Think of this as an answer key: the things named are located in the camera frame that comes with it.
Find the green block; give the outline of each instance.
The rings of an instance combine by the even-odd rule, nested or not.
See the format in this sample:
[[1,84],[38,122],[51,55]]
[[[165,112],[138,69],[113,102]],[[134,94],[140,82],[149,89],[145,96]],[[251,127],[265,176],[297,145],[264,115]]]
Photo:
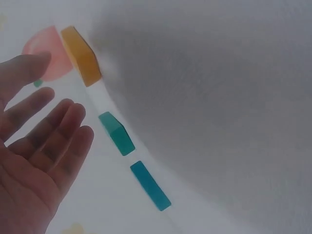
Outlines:
[[34,82],[34,86],[38,88],[38,87],[42,86],[42,83],[43,83],[42,80],[40,80],[40,79],[39,79],[39,80],[36,80],[36,81]]
[[126,129],[111,113],[105,112],[98,118],[123,156],[136,149]]

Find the yellow object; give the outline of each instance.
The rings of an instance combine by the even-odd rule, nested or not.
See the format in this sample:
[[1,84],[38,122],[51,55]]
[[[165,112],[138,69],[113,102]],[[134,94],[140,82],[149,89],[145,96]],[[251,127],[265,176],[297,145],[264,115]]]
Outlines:
[[92,49],[73,26],[61,31],[64,47],[74,66],[80,72],[86,87],[101,79],[97,58]]

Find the pink translucent shape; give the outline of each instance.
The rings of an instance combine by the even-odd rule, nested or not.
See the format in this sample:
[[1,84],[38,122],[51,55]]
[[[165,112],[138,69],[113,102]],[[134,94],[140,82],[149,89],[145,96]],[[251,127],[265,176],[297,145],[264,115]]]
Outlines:
[[59,79],[73,69],[55,26],[37,32],[27,41],[22,53],[36,54],[41,51],[50,51],[52,54],[51,63],[41,80]]

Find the white surface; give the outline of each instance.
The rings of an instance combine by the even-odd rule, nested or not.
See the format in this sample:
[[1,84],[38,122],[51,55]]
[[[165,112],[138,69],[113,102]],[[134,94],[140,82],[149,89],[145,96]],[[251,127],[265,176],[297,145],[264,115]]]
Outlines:
[[310,233],[311,10],[308,0],[49,2],[58,29],[73,24],[94,49],[173,203],[169,222],[125,189],[138,184],[122,158],[98,156],[117,152],[101,132],[51,233],[71,220],[98,233]]

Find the palm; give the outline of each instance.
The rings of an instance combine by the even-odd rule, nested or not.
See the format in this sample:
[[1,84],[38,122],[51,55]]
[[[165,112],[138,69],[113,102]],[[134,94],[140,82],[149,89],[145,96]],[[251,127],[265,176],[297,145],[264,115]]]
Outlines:
[[[7,67],[0,64],[0,84]],[[51,89],[42,88],[4,112],[14,92],[1,96],[0,91],[0,226],[8,234],[43,234],[78,174],[93,132],[80,127],[84,108],[66,99],[27,136],[5,147],[5,141],[54,96]]]

